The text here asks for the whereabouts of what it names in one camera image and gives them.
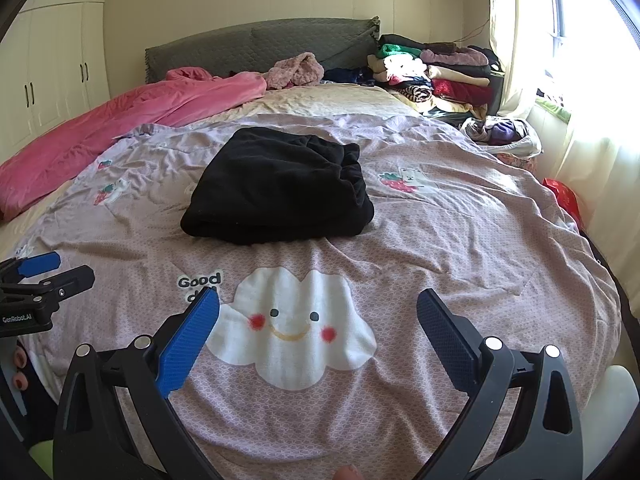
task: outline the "yellow smile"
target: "yellow smile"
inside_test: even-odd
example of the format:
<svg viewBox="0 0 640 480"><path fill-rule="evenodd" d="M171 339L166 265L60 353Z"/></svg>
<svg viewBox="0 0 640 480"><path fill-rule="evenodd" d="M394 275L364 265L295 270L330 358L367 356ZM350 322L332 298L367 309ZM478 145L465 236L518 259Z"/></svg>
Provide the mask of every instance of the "yellow smile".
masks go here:
<svg viewBox="0 0 640 480"><path fill-rule="evenodd" d="M300 332L299 334L289 335L289 334L283 334L282 332L279 332L273 327L271 323L269 323L269 330L271 330L271 333L274 336L276 336L278 339L282 339L283 341L299 341L306 335L307 332L309 332L310 328L311 328L311 325L307 323L305 329L302 332Z"/></svg>

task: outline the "white wardrobe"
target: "white wardrobe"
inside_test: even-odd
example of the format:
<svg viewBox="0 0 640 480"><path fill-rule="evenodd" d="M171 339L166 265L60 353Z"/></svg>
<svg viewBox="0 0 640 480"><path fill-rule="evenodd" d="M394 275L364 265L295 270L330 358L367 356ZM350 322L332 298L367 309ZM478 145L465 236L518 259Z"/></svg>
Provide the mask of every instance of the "white wardrobe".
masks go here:
<svg viewBox="0 0 640 480"><path fill-rule="evenodd" d="M0 43L0 164L110 98L104 0L28 0Z"/></svg>

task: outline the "green folded garment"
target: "green folded garment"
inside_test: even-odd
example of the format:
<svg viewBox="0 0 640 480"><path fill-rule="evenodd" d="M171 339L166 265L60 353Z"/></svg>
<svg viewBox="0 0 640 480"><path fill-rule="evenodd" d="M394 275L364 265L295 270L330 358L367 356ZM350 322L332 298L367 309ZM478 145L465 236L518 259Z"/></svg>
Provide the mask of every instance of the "green folded garment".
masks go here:
<svg viewBox="0 0 640 480"><path fill-rule="evenodd" d="M415 57L420 57L420 53L422 52L419 48L411 48L409 46L402 45L394 45L394 44L384 44L380 47L380 50L376 52L376 57L378 59L383 59L386 56L392 56L393 54L401 54L403 52L407 52Z"/></svg>

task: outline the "silver screw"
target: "silver screw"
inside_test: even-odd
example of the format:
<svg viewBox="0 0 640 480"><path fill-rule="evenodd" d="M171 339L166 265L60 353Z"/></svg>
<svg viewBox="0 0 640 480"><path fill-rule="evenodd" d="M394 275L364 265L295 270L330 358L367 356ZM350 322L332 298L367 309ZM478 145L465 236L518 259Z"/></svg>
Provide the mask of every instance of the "silver screw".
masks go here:
<svg viewBox="0 0 640 480"><path fill-rule="evenodd" d="M549 357L559 357L560 351L557 346L547 345L545 352Z"/></svg>
<svg viewBox="0 0 640 480"><path fill-rule="evenodd" d="M81 344L78 348L76 348L76 355L78 357L84 357L85 355L87 355L89 353L89 350L91 349L91 347L89 345L85 344Z"/></svg>
<svg viewBox="0 0 640 480"><path fill-rule="evenodd" d="M149 345L151 345L151 338L148 335L141 335L133 342L133 346L135 346L138 350L148 348Z"/></svg>
<svg viewBox="0 0 640 480"><path fill-rule="evenodd" d="M500 341L497 337L488 337L484 340L484 344L487 345L491 350L499 350L502 348L502 341Z"/></svg>

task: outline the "blue gripper pad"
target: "blue gripper pad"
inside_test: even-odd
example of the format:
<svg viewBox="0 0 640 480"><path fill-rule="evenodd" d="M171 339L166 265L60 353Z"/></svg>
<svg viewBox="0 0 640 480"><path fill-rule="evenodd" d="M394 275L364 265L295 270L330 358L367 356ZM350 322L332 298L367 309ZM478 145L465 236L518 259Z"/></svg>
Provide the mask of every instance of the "blue gripper pad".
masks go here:
<svg viewBox="0 0 640 480"><path fill-rule="evenodd" d="M220 300L212 288L197 301L158 358L156 386L165 399L183 386L220 314Z"/></svg>
<svg viewBox="0 0 640 480"><path fill-rule="evenodd" d="M452 314L431 288L420 293L416 309L420 326L453 387L469 396L475 394L482 336L466 317Z"/></svg>
<svg viewBox="0 0 640 480"><path fill-rule="evenodd" d="M37 276L50 270L55 270L60 266L60 256L58 253L46 253L27 258L18 266L18 273L24 278Z"/></svg>

